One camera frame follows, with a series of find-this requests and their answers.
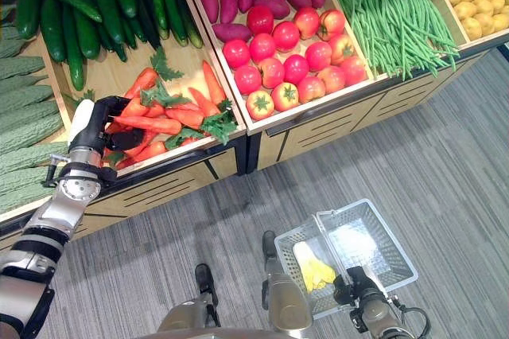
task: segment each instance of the orange carrot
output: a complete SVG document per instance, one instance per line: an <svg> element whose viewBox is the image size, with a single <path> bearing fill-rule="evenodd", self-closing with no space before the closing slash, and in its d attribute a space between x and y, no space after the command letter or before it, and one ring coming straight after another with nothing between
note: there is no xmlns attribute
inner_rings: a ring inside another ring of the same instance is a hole
<svg viewBox="0 0 509 339"><path fill-rule="evenodd" d="M204 94L202 94L195 88L190 87L189 92L191 92L192 97L198 103L198 106L200 106L200 109L202 110L206 118L221 113L219 108L213 102L205 98Z"/></svg>
<svg viewBox="0 0 509 339"><path fill-rule="evenodd" d="M204 114L201 111L173 110L170 108L165 113L169 118L178 120L194 130L199 130L201 123L204 122Z"/></svg>
<svg viewBox="0 0 509 339"><path fill-rule="evenodd" d="M210 100L217 105L226 99L226 95L224 94L220 83L217 81L216 75L214 75L214 72L212 71L212 67L210 67L210 64L206 60L203 62L203 68L205 82L207 82L208 93L210 94Z"/></svg>

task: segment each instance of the red tomato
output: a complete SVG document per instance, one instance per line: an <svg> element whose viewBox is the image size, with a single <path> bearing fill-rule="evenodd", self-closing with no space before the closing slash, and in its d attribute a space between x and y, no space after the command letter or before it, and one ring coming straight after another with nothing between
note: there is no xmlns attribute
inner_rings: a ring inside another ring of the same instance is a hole
<svg viewBox="0 0 509 339"><path fill-rule="evenodd" d="M249 95L260 89L262 86L262 76L260 71L253 66L242 66L235 71L235 83L242 95Z"/></svg>
<svg viewBox="0 0 509 339"><path fill-rule="evenodd" d="M318 72L317 77L324 81L326 94L330 94L344 88L345 78L341 67L328 66Z"/></svg>
<svg viewBox="0 0 509 339"><path fill-rule="evenodd" d="M318 37L324 41L330 41L332 37L341 34L344 30L344 24L347 18L344 17L342 11L327 10L320 16L320 29Z"/></svg>
<svg viewBox="0 0 509 339"><path fill-rule="evenodd" d="M297 86L299 91L299 101L308 103L311 100L321 98L325 95L325 83L316 76L307 76Z"/></svg>
<svg viewBox="0 0 509 339"><path fill-rule="evenodd" d="M352 86L367 79L364 62L358 56L351 56L341 64L344 72L346 87Z"/></svg>
<svg viewBox="0 0 509 339"><path fill-rule="evenodd" d="M262 120L274 112L274 101L267 91L255 91L247 98L246 108L253 120Z"/></svg>
<svg viewBox="0 0 509 339"><path fill-rule="evenodd" d="M309 39L320 28L320 16L312 7L303 7L295 13L293 23L301 32L301 39Z"/></svg>
<svg viewBox="0 0 509 339"><path fill-rule="evenodd" d="M299 92L291 83L281 83L272 91L276 111L283 112L299 105Z"/></svg>
<svg viewBox="0 0 509 339"><path fill-rule="evenodd" d="M276 53L276 43L270 34L261 33L253 38L249 45L252 60L257 64Z"/></svg>
<svg viewBox="0 0 509 339"><path fill-rule="evenodd" d="M323 70L331 64L332 49L327 42L315 42L305 50L309 71Z"/></svg>
<svg viewBox="0 0 509 339"><path fill-rule="evenodd" d="M285 79L285 68L276 58L265 58L258 65L265 88L274 88Z"/></svg>
<svg viewBox="0 0 509 339"><path fill-rule="evenodd" d="M293 54L286 58L283 64L285 68L285 82L298 84L309 72L309 63L301 55Z"/></svg>
<svg viewBox="0 0 509 339"><path fill-rule="evenodd" d="M223 46L223 54L226 62L228 62L228 66L234 70L248 64L249 59L251 59L249 47L247 47L247 43L242 39L226 42Z"/></svg>
<svg viewBox="0 0 509 339"><path fill-rule="evenodd" d="M270 34L274 28L274 15L267 6L251 7L247 13L247 27L253 35Z"/></svg>

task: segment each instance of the green cucumber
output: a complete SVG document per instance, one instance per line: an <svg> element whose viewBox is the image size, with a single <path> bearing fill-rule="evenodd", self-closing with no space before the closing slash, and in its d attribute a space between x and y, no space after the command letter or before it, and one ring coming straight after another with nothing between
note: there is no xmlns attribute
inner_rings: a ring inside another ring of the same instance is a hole
<svg viewBox="0 0 509 339"><path fill-rule="evenodd" d="M74 19L81 53L87 59L96 59L101 51L101 45L94 23L76 9L74 9Z"/></svg>
<svg viewBox="0 0 509 339"><path fill-rule="evenodd" d="M39 27L41 0L17 0L16 27L24 39L30 39Z"/></svg>
<svg viewBox="0 0 509 339"><path fill-rule="evenodd" d="M83 58L78 43L76 23L70 6L64 5L62 9L62 26L64 27L65 48L67 50L67 63L69 64L71 82L77 91L81 91L85 86Z"/></svg>
<svg viewBox="0 0 509 339"><path fill-rule="evenodd" d="M57 0L42 2L41 32L51 58L55 62L63 62L67 54L62 29L62 8Z"/></svg>

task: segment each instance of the carrot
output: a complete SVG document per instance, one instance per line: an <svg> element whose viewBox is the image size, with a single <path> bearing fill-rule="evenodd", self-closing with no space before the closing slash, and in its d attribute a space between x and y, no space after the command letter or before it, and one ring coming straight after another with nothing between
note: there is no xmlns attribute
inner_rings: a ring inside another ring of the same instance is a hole
<svg viewBox="0 0 509 339"><path fill-rule="evenodd" d="M156 84L158 74L156 70L151 67L145 68L138 78L134 81L131 88L124 95L127 99L133 99L136 96L140 96L141 90L147 90Z"/></svg>
<svg viewBox="0 0 509 339"><path fill-rule="evenodd" d="M226 99L226 95L224 94L220 83L217 81L216 75L212 71L212 67L210 67L210 64L206 60L203 62L203 68L205 82L207 82L208 93L210 94L210 100L217 105Z"/></svg>
<svg viewBox="0 0 509 339"><path fill-rule="evenodd" d="M160 134L178 134L182 125L173 119L151 119L144 116L116 116L115 122L134 128L159 132Z"/></svg>
<svg viewBox="0 0 509 339"><path fill-rule="evenodd" d="M195 88L190 87L189 92L191 92L192 97L198 103L198 106L200 107L206 118L221 113L219 108L213 102L205 98L204 94L202 94Z"/></svg>
<svg viewBox="0 0 509 339"><path fill-rule="evenodd" d="M170 119L175 119L188 126L192 129L199 130L201 123L204 122L204 114L201 111L191 111L191 110L166 110L166 116Z"/></svg>

